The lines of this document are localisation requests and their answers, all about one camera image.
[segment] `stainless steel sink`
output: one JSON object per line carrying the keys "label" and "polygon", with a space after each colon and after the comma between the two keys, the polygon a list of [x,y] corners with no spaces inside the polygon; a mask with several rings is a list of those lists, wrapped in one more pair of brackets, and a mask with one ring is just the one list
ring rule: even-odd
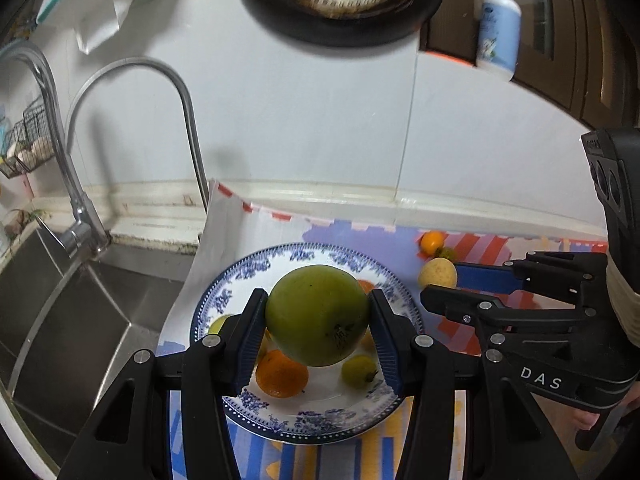
{"label": "stainless steel sink", "polygon": [[156,348],[192,261],[117,244],[69,260],[37,230],[0,273],[0,381],[54,470],[132,353]]}

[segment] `tiled wall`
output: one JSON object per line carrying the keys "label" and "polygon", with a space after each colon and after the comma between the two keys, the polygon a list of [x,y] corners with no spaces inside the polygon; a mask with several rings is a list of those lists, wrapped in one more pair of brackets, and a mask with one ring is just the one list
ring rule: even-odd
{"label": "tiled wall", "polygon": [[[71,31],[41,27],[34,40],[63,117],[108,62],[144,54],[172,65],[190,88],[209,176],[399,187],[603,224],[585,128],[514,84],[417,54],[417,36],[332,50],[271,34],[240,0],[134,0],[122,30],[89,56]],[[10,80],[15,112],[29,85]],[[98,84],[76,139],[83,183],[193,178],[179,99],[149,70]],[[48,192],[49,173],[36,172],[34,192]]]}

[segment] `metal basket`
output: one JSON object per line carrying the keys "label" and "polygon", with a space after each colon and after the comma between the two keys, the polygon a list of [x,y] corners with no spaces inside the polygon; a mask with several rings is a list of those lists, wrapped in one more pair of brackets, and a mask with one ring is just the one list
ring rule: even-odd
{"label": "metal basket", "polygon": [[0,171],[7,178],[30,173],[53,157],[42,97],[27,106],[22,120],[4,136],[0,157]]}

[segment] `faucet spout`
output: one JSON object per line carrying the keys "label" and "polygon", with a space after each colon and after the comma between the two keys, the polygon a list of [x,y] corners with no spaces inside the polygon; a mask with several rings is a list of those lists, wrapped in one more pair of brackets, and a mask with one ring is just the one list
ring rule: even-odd
{"label": "faucet spout", "polygon": [[[49,63],[35,44],[25,40],[14,41],[0,49],[0,61],[9,59],[18,59],[27,65],[40,87],[47,123],[51,132],[53,151],[76,219],[74,232],[84,233],[81,238],[77,238],[78,246],[87,242],[92,250],[99,252],[109,245],[110,238],[100,221],[94,204],[82,189],[71,156],[66,152],[60,103]],[[86,224],[90,229],[78,229],[79,224]]]}

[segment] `plate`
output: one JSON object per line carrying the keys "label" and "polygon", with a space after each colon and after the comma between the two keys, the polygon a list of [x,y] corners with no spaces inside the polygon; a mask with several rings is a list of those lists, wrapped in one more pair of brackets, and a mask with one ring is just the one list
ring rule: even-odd
{"label": "plate", "polygon": [[[190,342],[207,335],[223,314],[239,314],[254,288],[270,292],[288,272],[309,265],[329,265],[381,288],[396,314],[423,333],[418,308],[406,287],[386,267],[365,254],[329,244],[293,243],[271,247],[239,260],[205,291],[191,323]],[[362,349],[356,352],[366,353]],[[328,444],[356,436],[387,418],[401,403],[383,378],[369,390],[342,383],[342,362],[309,368],[304,391],[288,399],[265,394],[255,382],[237,397],[223,397],[228,418],[252,433],[288,444]]]}

